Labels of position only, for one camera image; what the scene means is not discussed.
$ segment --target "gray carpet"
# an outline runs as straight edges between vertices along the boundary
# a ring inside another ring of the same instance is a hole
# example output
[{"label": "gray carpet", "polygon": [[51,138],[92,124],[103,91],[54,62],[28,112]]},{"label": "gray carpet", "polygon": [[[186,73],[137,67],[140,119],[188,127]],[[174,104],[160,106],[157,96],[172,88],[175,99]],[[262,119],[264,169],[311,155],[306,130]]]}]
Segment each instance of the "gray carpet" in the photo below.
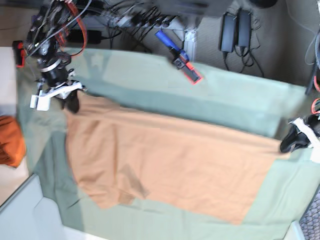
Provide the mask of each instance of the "gray carpet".
[{"label": "gray carpet", "polygon": [[[311,28],[314,32],[318,31],[320,16],[316,0],[288,0],[288,3],[291,14],[298,22]],[[275,6],[267,9],[254,7],[248,0],[235,0],[228,10],[235,12],[239,7],[252,10],[255,19],[261,25],[260,29],[252,34],[251,46],[259,45],[258,37],[261,47],[254,50],[253,54],[260,63],[265,77],[306,86],[310,79],[312,66],[305,64],[304,58],[314,34],[296,24],[289,17],[285,0],[278,0]],[[205,17],[202,20],[198,29],[196,62],[225,68],[222,53],[218,51],[220,26],[220,18]],[[170,57],[168,50],[154,36],[155,32],[156,30],[152,30],[143,42],[152,49],[154,54]],[[123,50],[129,50],[132,46],[127,36],[115,38],[113,45],[114,48]],[[107,40],[98,46],[98,48],[108,47],[109,41]],[[142,48],[138,47],[136,51],[142,51]],[[307,61],[312,63],[313,58],[314,47],[312,46]],[[241,58],[235,53],[228,55],[227,63],[234,72],[239,72],[243,66]],[[253,76],[261,75],[256,65],[247,67],[243,73]]]},{"label": "gray carpet", "polygon": [[320,187],[300,220],[305,240],[320,240]]}]

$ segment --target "wire bundle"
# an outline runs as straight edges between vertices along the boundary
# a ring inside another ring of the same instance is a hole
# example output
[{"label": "wire bundle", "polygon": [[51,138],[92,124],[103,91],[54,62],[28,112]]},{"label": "wire bundle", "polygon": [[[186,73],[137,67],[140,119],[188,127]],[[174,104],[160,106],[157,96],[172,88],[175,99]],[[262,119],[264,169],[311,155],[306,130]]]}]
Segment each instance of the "wire bundle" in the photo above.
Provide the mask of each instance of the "wire bundle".
[{"label": "wire bundle", "polygon": [[[320,87],[317,82],[317,76],[314,76],[314,78],[313,78],[313,85],[314,85],[315,89],[317,90],[317,92],[320,93]],[[313,103],[311,105],[311,113],[312,114],[320,115],[320,109],[318,108],[318,110],[316,110],[316,107],[319,107],[319,104],[320,104],[320,98],[317,98],[313,101]]]},{"label": "wire bundle", "polygon": [[41,48],[42,45],[44,45],[49,39],[51,39],[52,37],[56,36],[58,33],[60,33],[61,31],[64,30],[64,28],[70,26],[73,22],[75,22],[89,7],[89,5],[91,4],[92,0],[88,0],[87,5],[85,6],[85,8],[78,14],[76,15],[72,20],[70,20],[65,26],[60,27],[57,31],[55,31],[54,33],[50,34],[49,36],[47,36],[44,40],[42,40],[41,42],[39,42],[36,46],[36,48],[29,53],[25,58],[32,56],[33,54],[35,54],[36,51],[39,50],[39,48]]},{"label": "wire bundle", "polygon": [[[236,17],[236,15],[234,13],[231,13],[231,12],[228,12],[228,13],[231,14],[232,16]],[[259,19],[256,18],[255,15],[252,13],[251,13],[251,18],[253,20],[252,22],[254,25],[254,28],[252,28],[251,30],[256,31],[256,30],[260,29],[261,24],[260,24]],[[239,47],[239,52],[238,52],[237,46],[234,46],[233,49],[234,49],[235,54],[241,58],[241,62],[243,64],[242,69],[239,73],[242,73],[245,70],[245,68],[250,68],[254,64],[256,64],[260,73],[261,73],[261,76],[264,78],[265,73],[264,73],[263,69],[261,68],[260,64],[258,63],[257,59],[255,58],[255,56],[253,55],[253,50],[258,49],[261,46],[257,33],[255,33],[255,36],[256,36],[257,42],[259,44],[257,47],[251,47],[251,48]],[[230,71],[230,68],[227,64],[228,52],[223,52],[222,56],[223,56],[223,63],[224,63],[225,68],[228,71]]]},{"label": "wire bundle", "polygon": [[[139,2],[132,0],[123,0],[114,5],[110,5],[107,1],[106,3],[108,5],[108,8],[106,10],[110,11],[111,14],[114,14],[116,16],[124,16],[130,14],[133,11],[133,9],[138,6],[153,4],[152,2]],[[156,6],[151,6],[145,12],[137,13],[136,16],[139,17],[139,28],[134,29],[132,31],[126,28],[119,27],[113,28],[110,31],[109,24],[102,22],[98,17],[96,17],[96,20],[107,28],[109,37],[105,37],[104,39],[110,40],[111,49],[113,48],[113,39],[119,36],[121,33],[125,33],[126,35],[129,35],[132,40],[135,41],[134,45],[130,49],[131,51],[135,50],[137,46],[141,46],[145,52],[152,53],[151,49],[143,44],[143,40],[148,35],[148,33],[155,27],[158,19],[161,19],[163,21],[168,16],[161,15],[160,11]]]},{"label": "wire bundle", "polygon": [[[69,3],[66,3],[66,5],[68,6],[68,8],[70,9],[70,11],[72,12],[73,16],[76,17],[79,13],[78,13],[78,9],[76,7],[76,5],[71,1]],[[87,42],[88,42],[88,36],[87,36],[87,29],[85,24],[83,23],[81,17],[76,18],[76,21],[82,31],[82,35],[83,35],[83,45],[82,48],[79,52],[75,53],[75,54],[71,54],[72,57],[80,55],[86,48],[87,46]]]}]

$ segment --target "green cloth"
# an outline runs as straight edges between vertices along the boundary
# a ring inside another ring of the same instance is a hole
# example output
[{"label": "green cloth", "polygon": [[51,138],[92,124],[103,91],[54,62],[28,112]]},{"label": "green cloth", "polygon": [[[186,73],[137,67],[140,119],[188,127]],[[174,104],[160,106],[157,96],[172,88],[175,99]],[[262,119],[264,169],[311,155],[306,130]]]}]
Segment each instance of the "green cloth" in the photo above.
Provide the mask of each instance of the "green cloth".
[{"label": "green cloth", "polygon": [[[288,118],[310,114],[314,96],[306,98],[303,87],[194,66],[204,76],[196,85],[166,58],[135,52],[86,49],[72,59],[70,68],[89,93],[124,106],[271,138],[286,134]],[[27,66],[18,70],[17,81],[17,113],[27,144],[28,168],[39,175],[44,196],[57,202],[68,227],[110,240],[282,239],[319,185],[320,165],[309,160],[310,150],[305,149],[273,163],[241,225],[151,200],[100,209],[73,180],[65,151],[66,118],[58,101],[51,101],[48,112],[30,109],[36,83]]]}]

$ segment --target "black cable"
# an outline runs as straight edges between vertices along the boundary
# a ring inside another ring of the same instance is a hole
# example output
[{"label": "black cable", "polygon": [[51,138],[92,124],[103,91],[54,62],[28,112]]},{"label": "black cable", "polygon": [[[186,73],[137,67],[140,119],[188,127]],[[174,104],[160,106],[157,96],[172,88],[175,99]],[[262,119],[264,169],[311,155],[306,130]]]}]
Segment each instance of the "black cable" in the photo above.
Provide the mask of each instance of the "black cable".
[{"label": "black cable", "polygon": [[108,2],[108,0],[102,0],[105,4],[107,4],[109,6],[109,8],[112,7],[112,5]]},{"label": "black cable", "polygon": [[136,33],[137,32],[139,32],[139,30],[142,28],[142,26],[141,27],[139,27],[135,32],[134,32],[134,30],[131,32],[131,34],[134,36],[134,35],[136,35]]},{"label": "black cable", "polygon": [[319,43],[320,43],[320,30],[316,34],[315,42],[314,42],[315,62],[316,62],[316,65],[318,66],[318,68],[320,69],[320,52],[319,52],[320,45],[319,45]]},{"label": "black cable", "polygon": [[148,16],[144,17],[144,18],[143,18],[144,20],[150,18],[150,16],[152,16],[152,14],[155,14],[156,12],[158,12],[157,6],[154,6],[154,7],[150,8],[150,10],[151,10],[151,9],[153,9],[153,11],[152,11]]},{"label": "black cable", "polygon": [[228,56],[228,52],[224,51],[222,52],[222,55],[223,55],[223,63],[224,63],[224,66],[225,68],[230,71],[229,67],[228,67],[228,64],[227,64],[227,56]]},{"label": "black cable", "polygon": [[144,32],[146,31],[146,28],[144,28],[142,31],[141,31],[141,35],[140,35],[140,37],[138,38],[138,40],[140,41],[140,42],[142,42],[143,41],[143,39],[145,38],[145,36],[143,37],[143,34],[144,34]]},{"label": "black cable", "polygon": [[262,70],[260,64],[258,63],[258,61],[256,60],[255,56],[253,55],[252,51],[250,50],[249,51],[249,55],[251,56],[252,60],[256,63],[256,65],[258,66],[260,72],[261,72],[261,76],[264,78],[265,77],[265,73],[264,71]]},{"label": "black cable", "polygon": [[115,10],[113,10],[114,12],[118,12],[120,9],[124,9],[124,8],[128,8],[124,13],[122,14],[126,14],[127,11],[130,9],[130,8],[134,8],[136,6],[139,6],[139,5],[143,5],[143,4],[148,4],[148,2],[137,2],[137,3],[134,3],[134,4],[127,4],[127,5],[123,5],[123,6],[119,6],[117,7]]},{"label": "black cable", "polygon": [[133,1],[130,1],[130,0],[123,0],[123,1],[120,1],[120,2],[117,2],[116,4],[112,5],[109,10],[112,10],[114,7],[124,3],[124,2],[133,2]]},{"label": "black cable", "polygon": [[151,49],[148,48],[147,46],[145,46],[142,42],[140,42],[139,40],[137,40],[133,35],[131,35],[130,32],[128,32],[125,28],[122,29],[123,32],[125,32],[126,34],[128,34],[133,40],[135,40],[137,42],[138,45],[140,45],[141,47],[143,47],[144,49],[146,49],[149,53],[152,53]]},{"label": "black cable", "polygon": [[106,28],[107,28],[108,35],[109,35],[110,49],[112,49],[112,38],[110,38],[110,36],[111,36],[110,27],[109,27],[109,26],[107,26]]},{"label": "black cable", "polygon": [[112,31],[111,31],[111,45],[113,46],[113,44],[114,44],[114,39],[115,39],[115,35],[116,35],[116,31],[117,31],[118,29],[117,28],[115,28],[115,29],[113,29]]},{"label": "black cable", "polygon": [[[85,6],[77,5],[76,8],[82,10],[82,9],[85,8]],[[95,13],[100,14],[100,15],[101,15],[101,14],[103,13],[103,11],[104,11],[104,10],[102,10],[102,9],[100,9],[100,8],[92,7],[92,6],[89,6],[86,10],[87,10],[88,12],[91,11],[91,12],[95,12]]]},{"label": "black cable", "polygon": [[238,57],[245,57],[248,55],[249,51],[247,50],[246,53],[244,53],[244,50],[242,52],[242,50],[240,49],[240,53],[238,53],[238,50],[236,48],[236,46],[234,46],[234,52]]},{"label": "black cable", "polygon": [[255,63],[254,60],[250,56],[250,52],[248,52],[249,57],[245,60],[245,56],[241,56],[241,61],[244,67],[252,67]]},{"label": "black cable", "polygon": [[92,0],[88,0],[88,3],[86,4],[85,8],[77,15],[75,16],[72,20],[70,20],[65,26],[62,26],[61,28],[59,28],[59,30],[55,31],[54,33],[52,33],[50,36],[48,36],[46,39],[42,40],[37,46],[36,48],[29,54],[27,55],[25,58],[32,56],[36,51],[39,50],[39,48],[41,48],[41,46],[43,44],[45,44],[50,38],[54,37],[55,35],[57,35],[58,33],[60,33],[63,29],[65,29],[66,27],[68,27],[69,25],[71,25],[74,21],[76,21],[89,7],[89,5],[91,4]]},{"label": "black cable", "polygon": [[157,9],[157,6],[153,6],[151,7],[148,11],[146,11],[145,13],[142,14],[143,17],[145,17],[146,14],[150,13],[152,10],[153,12]]},{"label": "black cable", "polygon": [[259,46],[252,47],[252,48],[251,48],[251,50],[256,50],[256,49],[258,49],[258,48],[260,48],[260,47],[261,47],[260,40],[259,40],[259,38],[258,38],[257,33],[255,33],[255,38],[256,38],[256,40],[257,40],[257,42],[258,42]]},{"label": "black cable", "polygon": [[122,31],[120,31],[120,32],[118,32],[118,33],[116,33],[116,34],[114,34],[114,35],[112,35],[112,36],[108,36],[108,37],[103,36],[101,39],[102,39],[102,40],[114,39],[115,37],[119,36],[120,34],[122,34]]},{"label": "black cable", "polygon": [[[150,29],[143,35],[143,36],[140,36],[140,38],[137,39],[137,41],[139,43],[142,43],[142,40],[147,36],[147,34],[154,28],[154,25],[150,27]],[[133,51],[134,49],[136,49],[136,47],[139,45],[139,43],[136,43],[130,51]]]},{"label": "black cable", "polygon": [[27,25],[30,25],[30,23],[27,23],[27,24],[24,24],[24,25],[20,25],[20,26],[13,26],[13,27],[8,27],[8,28],[0,28],[0,31],[19,29],[19,28],[22,28],[22,27],[27,26]]}]

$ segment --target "orange cloth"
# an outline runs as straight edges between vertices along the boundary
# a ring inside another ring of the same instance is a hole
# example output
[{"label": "orange cloth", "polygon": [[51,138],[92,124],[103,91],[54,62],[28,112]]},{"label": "orange cloth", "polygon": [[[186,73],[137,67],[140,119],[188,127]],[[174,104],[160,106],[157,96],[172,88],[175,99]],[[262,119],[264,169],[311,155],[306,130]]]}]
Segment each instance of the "orange cloth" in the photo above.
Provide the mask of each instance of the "orange cloth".
[{"label": "orange cloth", "polygon": [[150,199],[240,224],[283,156],[278,140],[78,97],[79,112],[66,112],[68,161],[101,208]]},{"label": "orange cloth", "polygon": [[25,154],[25,140],[16,119],[0,116],[0,164],[16,168]]}]

